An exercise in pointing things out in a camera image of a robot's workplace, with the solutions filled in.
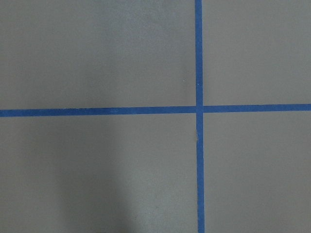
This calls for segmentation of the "blue tape line lengthwise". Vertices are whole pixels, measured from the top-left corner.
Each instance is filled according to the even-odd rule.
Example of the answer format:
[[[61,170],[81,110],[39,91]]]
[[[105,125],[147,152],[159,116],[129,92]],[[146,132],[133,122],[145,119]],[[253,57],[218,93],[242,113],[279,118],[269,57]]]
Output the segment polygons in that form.
[[[195,1],[196,174],[198,232],[205,232],[202,1]]]

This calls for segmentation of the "blue tape line crosswise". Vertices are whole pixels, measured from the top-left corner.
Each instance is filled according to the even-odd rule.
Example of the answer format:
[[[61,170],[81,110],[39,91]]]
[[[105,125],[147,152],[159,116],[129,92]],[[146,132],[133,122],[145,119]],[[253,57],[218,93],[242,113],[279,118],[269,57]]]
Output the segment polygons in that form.
[[[162,107],[108,107],[108,108],[60,108],[60,109],[8,109],[1,110],[1,117],[58,117],[101,115],[152,115],[199,114],[235,112],[290,112],[310,111],[310,104],[264,105],[213,105],[213,106],[162,106]]]

